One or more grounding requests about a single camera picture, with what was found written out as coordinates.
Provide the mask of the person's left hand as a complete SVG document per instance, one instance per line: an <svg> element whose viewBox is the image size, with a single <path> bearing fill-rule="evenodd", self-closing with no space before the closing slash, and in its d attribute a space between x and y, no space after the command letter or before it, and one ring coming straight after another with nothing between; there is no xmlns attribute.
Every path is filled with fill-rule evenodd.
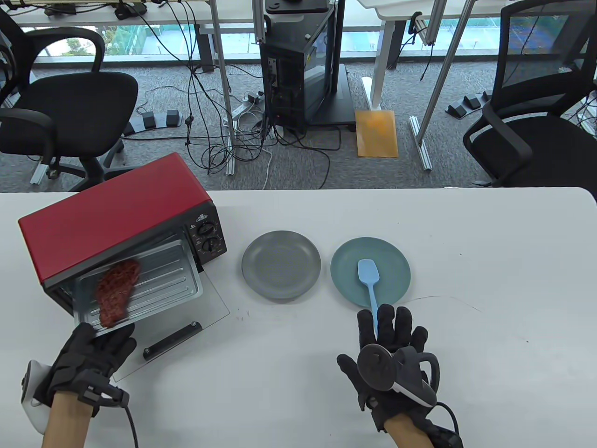
<svg viewBox="0 0 597 448"><path fill-rule="evenodd" d="M79 324L36 387L34 399L52 406L57 392L75 392L73 382L84 371L109 379L136 349L135 328L132 323L98 336L91 324Z"/></svg>

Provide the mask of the person's right hand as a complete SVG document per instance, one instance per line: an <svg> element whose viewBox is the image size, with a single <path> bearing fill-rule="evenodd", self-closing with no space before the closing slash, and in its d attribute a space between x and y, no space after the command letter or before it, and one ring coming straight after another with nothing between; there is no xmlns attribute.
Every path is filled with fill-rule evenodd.
<svg viewBox="0 0 597 448"><path fill-rule="evenodd" d="M358 329L360 331L360 348L366 345L377 344L388 350L396 352L405 346L411 346L416 352L421 353L427 342L428 333L422 326L412 328L412 315L406 307L394 308L392 305L383 304L377 311L378 333L373 329L374 320L371 311L363 309L357 313ZM357 392L357 399L362 411L370 410L377 431L384 430L384 424L391 418L400 414L412 416L414 412L426 416L430 409L418 405L404 394L395 391L373 390L358 371L357 363L347 356L337 356L337 364L345 373Z"/></svg>

